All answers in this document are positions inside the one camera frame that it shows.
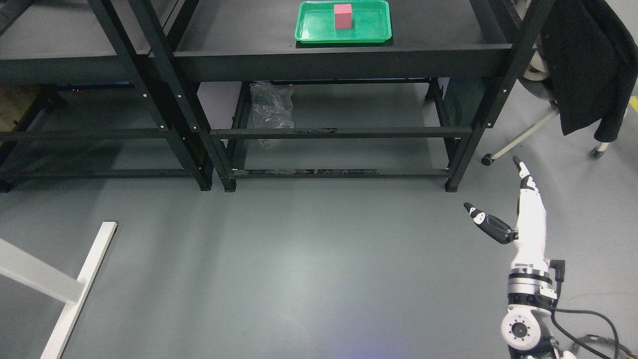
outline red block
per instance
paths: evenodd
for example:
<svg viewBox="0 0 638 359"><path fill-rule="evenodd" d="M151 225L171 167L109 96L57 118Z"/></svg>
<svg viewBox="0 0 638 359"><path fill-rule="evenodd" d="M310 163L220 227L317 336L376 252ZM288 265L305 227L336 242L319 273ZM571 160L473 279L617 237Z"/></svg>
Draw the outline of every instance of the red block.
<svg viewBox="0 0 638 359"><path fill-rule="evenodd" d="M334 28L335 29L351 29L352 28L352 4L335 4L334 5Z"/></svg>

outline black cloth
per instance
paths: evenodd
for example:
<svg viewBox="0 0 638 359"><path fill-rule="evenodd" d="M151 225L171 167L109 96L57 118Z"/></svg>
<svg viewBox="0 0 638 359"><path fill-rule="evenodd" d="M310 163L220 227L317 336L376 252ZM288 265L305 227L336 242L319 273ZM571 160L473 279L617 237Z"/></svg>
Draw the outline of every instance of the black cloth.
<svg viewBox="0 0 638 359"><path fill-rule="evenodd" d="M556 0L540 34L563 134L601 119L594 138L615 141L638 77L629 31L604 0Z"/></svg>

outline green tray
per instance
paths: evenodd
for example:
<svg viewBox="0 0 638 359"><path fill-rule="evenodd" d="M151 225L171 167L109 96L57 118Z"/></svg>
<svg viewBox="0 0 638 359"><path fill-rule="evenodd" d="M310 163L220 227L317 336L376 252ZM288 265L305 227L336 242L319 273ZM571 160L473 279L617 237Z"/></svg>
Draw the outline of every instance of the green tray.
<svg viewBox="0 0 638 359"><path fill-rule="evenodd" d="M352 4L352 28L334 28L334 5ZM305 1L299 6L295 38L301 43L379 43L392 37L385 0Z"/></svg>

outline white robotic arm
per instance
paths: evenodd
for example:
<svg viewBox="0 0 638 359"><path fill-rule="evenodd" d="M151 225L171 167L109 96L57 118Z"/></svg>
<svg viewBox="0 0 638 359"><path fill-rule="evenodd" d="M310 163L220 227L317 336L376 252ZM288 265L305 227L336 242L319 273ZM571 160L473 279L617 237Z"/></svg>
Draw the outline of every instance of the white robotic arm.
<svg viewBox="0 0 638 359"><path fill-rule="evenodd" d="M529 170L514 157L521 178L518 221L512 230L502 220L488 215L472 204L465 203L474 223L502 244L513 243L517 254L508 278L507 314L501 322L501 334L510 348L512 359L554 358L575 359L560 353L551 332L544 324L550 316L546 307L556 299L554 283L549 276L549 261L545 259L545 207L538 187ZM563 261L556 261L559 270Z"/></svg>

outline plastic bag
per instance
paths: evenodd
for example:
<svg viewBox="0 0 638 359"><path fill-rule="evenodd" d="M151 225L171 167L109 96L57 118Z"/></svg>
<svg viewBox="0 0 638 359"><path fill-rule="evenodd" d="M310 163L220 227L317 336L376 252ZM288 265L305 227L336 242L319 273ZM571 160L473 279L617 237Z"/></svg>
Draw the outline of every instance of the plastic bag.
<svg viewBox="0 0 638 359"><path fill-rule="evenodd" d="M275 86L270 82L250 85L255 128L295 128L292 119L292 86ZM263 147L272 148L279 140L260 139Z"/></svg>

